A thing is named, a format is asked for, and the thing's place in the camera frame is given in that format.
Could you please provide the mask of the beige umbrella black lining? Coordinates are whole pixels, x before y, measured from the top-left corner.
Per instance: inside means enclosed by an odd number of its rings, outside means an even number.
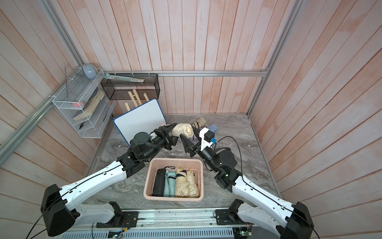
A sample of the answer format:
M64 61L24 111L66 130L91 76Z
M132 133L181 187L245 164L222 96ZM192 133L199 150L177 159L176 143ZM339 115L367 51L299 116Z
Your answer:
M178 198L187 198L190 195L189 183L187 181L187 171L181 167L176 170L175 196Z

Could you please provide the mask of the beige umbrella with wooden handle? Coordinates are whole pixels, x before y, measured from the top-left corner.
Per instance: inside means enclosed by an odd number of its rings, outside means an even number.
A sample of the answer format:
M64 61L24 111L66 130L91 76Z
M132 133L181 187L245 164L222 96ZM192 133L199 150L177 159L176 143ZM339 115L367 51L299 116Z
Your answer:
M199 187L197 185L196 176L193 170L188 170L186 172L187 176L187 182L188 182L188 198L198 198L199 193Z

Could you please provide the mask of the mint green umbrella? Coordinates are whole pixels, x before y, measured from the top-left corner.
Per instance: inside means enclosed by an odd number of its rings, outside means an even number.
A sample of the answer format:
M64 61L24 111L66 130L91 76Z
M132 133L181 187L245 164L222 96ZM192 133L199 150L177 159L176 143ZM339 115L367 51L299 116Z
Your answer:
M163 196L164 197L170 197L170 187L169 187L169 175L168 175L168 171L166 170L165 172L165 184L164 184L164 192L163 192Z
M168 175L169 175L170 197L175 197L176 172L169 172Z

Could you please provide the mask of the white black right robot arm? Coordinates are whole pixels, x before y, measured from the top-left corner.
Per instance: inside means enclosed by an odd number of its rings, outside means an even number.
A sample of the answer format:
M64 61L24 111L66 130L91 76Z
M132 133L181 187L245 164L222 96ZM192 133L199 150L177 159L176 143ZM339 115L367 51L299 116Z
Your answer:
M247 203L236 200L231 204L232 217L261 227L281 239L311 237L315 229L306 205L285 201L251 182L235 168L237 160L230 148L212 148L217 141L208 128L194 128L193 133L198 143L192 143L185 134L180 135L185 152L190 156L199 155L216 173L215 180L221 188L248 200Z

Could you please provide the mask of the pink plastic storage box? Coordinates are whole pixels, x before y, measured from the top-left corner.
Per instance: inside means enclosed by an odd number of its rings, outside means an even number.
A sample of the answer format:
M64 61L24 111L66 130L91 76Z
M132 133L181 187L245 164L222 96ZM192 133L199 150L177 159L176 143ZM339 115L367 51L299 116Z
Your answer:
M198 159L155 158L144 187L147 200L200 202L204 197L203 164Z

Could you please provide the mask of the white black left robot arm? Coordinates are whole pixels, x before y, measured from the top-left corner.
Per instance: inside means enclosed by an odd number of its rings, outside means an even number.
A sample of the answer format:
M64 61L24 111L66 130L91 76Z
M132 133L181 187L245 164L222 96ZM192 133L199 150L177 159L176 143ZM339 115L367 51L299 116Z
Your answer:
M58 236L74 225L103 224L120 227L124 213L116 202L83 207L83 202L102 189L134 175L152 160L161 149L171 150L179 137L193 136L182 132L180 124L161 126L151 133L139 132L130 141L127 152L104 169L75 183L49 186L44 193L41 213L47 233Z

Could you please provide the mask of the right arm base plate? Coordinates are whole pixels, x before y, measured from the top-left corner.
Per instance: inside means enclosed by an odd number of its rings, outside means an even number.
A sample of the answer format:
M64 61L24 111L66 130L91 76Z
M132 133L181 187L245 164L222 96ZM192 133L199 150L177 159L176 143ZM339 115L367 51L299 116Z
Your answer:
M228 209L217 209L214 212L214 218L218 225L246 225L238 216L238 209L244 204L244 201L235 199Z

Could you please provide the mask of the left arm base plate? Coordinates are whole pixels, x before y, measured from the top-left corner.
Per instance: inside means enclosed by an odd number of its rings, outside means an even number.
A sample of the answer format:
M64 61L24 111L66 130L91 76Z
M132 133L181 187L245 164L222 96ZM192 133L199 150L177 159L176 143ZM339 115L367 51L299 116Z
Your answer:
M109 202L114 209L114 216L107 223L97 223L96 228L135 228L138 220L138 211L123 212L116 202Z

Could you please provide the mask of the beige black-striped umbrella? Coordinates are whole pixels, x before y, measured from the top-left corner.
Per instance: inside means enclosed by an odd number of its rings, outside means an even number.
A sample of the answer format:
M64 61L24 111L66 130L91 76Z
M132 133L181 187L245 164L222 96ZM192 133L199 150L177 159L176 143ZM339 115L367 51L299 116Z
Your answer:
M163 124L162 126L171 128L169 135L180 137L181 134L186 138L192 138L194 136L194 130L189 123L173 123L173 124Z

